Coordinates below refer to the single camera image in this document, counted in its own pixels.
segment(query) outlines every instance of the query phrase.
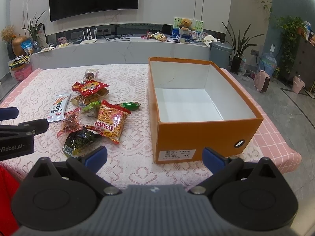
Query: red fabric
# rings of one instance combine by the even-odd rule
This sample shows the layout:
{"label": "red fabric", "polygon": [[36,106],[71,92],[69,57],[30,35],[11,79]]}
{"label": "red fabric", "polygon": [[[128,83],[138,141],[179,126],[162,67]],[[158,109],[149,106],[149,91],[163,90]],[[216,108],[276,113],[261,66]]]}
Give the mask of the red fabric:
{"label": "red fabric", "polygon": [[19,183],[0,167],[0,233],[4,236],[13,234],[19,228],[10,207],[11,199],[18,187]]}

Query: cardboard box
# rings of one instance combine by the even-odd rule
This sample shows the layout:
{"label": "cardboard box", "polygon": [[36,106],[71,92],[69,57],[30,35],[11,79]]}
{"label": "cardboard box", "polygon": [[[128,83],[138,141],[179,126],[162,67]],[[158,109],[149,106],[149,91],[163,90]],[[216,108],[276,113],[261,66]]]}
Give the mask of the cardboard box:
{"label": "cardboard box", "polygon": [[149,58],[149,111],[154,162],[202,160],[210,147],[240,154],[263,116],[210,61]]}

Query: potted plant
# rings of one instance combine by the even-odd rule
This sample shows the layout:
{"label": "potted plant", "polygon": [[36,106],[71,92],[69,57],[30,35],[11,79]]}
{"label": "potted plant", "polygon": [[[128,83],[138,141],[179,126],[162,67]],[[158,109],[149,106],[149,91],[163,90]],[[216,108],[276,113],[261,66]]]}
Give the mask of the potted plant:
{"label": "potted plant", "polygon": [[15,54],[12,49],[12,40],[16,37],[14,26],[7,26],[0,33],[2,40],[7,42],[7,54],[10,60],[15,59]]}
{"label": "potted plant", "polygon": [[299,35],[305,32],[305,23],[300,17],[277,19],[277,26],[282,28],[282,56],[281,69],[290,73],[295,61],[296,46]]}
{"label": "potted plant", "polygon": [[231,69],[230,71],[232,73],[235,73],[235,74],[238,74],[238,70],[239,70],[239,66],[241,64],[241,56],[243,55],[244,51],[248,48],[248,47],[251,47],[251,46],[257,46],[257,44],[249,44],[248,42],[255,38],[255,37],[259,37],[259,36],[262,36],[264,34],[258,34],[258,35],[255,35],[253,37],[247,37],[246,38],[246,34],[247,34],[247,31],[248,29],[250,28],[251,24],[248,26],[248,28],[245,30],[244,32],[244,35],[243,35],[243,38],[241,40],[240,38],[240,31],[238,31],[238,39],[236,40],[236,37],[235,37],[235,34],[234,34],[234,30],[230,24],[230,22],[228,23],[231,27],[231,30],[232,30],[232,33],[233,33],[233,36],[231,35],[229,29],[226,27],[226,25],[222,22],[222,24],[224,25],[224,27],[226,28],[228,34],[231,36],[232,38],[232,44],[228,41],[226,41],[227,43],[229,43],[232,48],[233,48],[233,52],[234,52],[234,57],[233,57],[233,60],[232,60],[232,65],[231,65]]}
{"label": "potted plant", "polygon": [[29,33],[30,33],[30,36],[31,36],[31,38],[33,39],[33,42],[34,42],[34,50],[36,51],[37,50],[37,36],[38,36],[38,33],[39,33],[39,31],[40,31],[40,28],[42,27],[42,25],[43,25],[43,23],[39,23],[38,24],[38,20],[39,20],[39,18],[43,15],[45,13],[45,11],[38,17],[38,18],[36,18],[35,16],[34,16],[34,18],[33,18],[33,20],[32,20],[32,22],[31,22],[31,19],[29,19],[29,29],[27,29],[27,28],[24,28],[24,27],[21,27],[22,29],[25,29],[25,30],[27,30]]}

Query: black vase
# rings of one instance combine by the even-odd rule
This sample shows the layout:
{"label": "black vase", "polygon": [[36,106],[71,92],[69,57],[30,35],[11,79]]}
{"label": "black vase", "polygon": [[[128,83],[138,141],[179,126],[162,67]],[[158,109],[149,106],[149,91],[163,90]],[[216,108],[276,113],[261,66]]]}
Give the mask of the black vase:
{"label": "black vase", "polygon": [[15,54],[12,49],[12,43],[7,43],[7,54],[10,60],[15,59]]}
{"label": "black vase", "polygon": [[232,65],[231,65],[230,72],[238,74],[238,70],[239,70],[239,66],[241,65],[241,62],[242,62],[241,58],[234,57],[233,60],[232,60]]}

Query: pink heater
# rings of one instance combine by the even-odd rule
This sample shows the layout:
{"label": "pink heater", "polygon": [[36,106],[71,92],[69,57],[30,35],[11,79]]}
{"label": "pink heater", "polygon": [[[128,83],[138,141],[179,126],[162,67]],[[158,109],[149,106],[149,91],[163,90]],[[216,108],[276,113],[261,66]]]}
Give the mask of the pink heater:
{"label": "pink heater", "polygon": [[261,92],[266,92],[269,86],[270,77],[269,75],[261,70],[254,78],[255,87]]}

